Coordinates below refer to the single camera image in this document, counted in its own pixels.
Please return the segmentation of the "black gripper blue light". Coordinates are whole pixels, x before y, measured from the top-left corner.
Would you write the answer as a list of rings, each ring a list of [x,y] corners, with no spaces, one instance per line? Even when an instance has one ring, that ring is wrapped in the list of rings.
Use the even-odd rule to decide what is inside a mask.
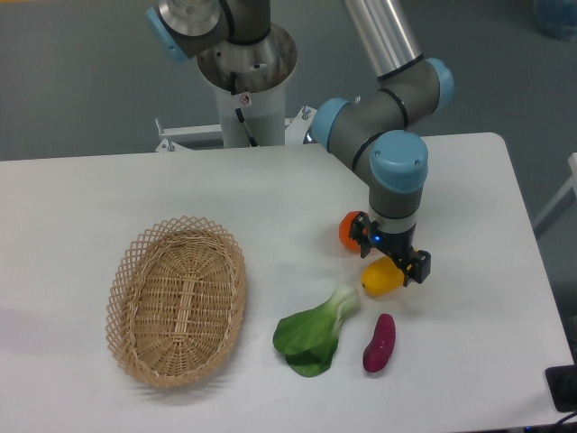
[[[415,227],[402,233],[386,233],[373,224],[365,212],[359,212],[351,221],[349,238],[360,248],[364,259],[372,247],[390,257],[402,271],[404,287],[411,282],[421,284],[431,272],[431,254],[425,250],[413,249]]]

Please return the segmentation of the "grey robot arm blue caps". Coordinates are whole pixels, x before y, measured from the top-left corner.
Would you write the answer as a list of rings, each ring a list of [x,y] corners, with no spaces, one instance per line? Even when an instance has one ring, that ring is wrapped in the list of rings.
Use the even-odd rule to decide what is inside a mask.
[[[451,101],[451,71],[428,59],[397,1],[344,5],[373,66],[378,91],[358,102],[333,98],[316,111],[309,133],[369,188],[369,208],[349,237],[361,255],[378,250],[422,282],[431,256],[413,235],[428,173],[424,141],[408,131]],[[297,64],[292,37],[270,18],[267,1],[160,1],[146,18],[174,61],[196,60],[213,87],[224,146],[285,143],[285,86]]]

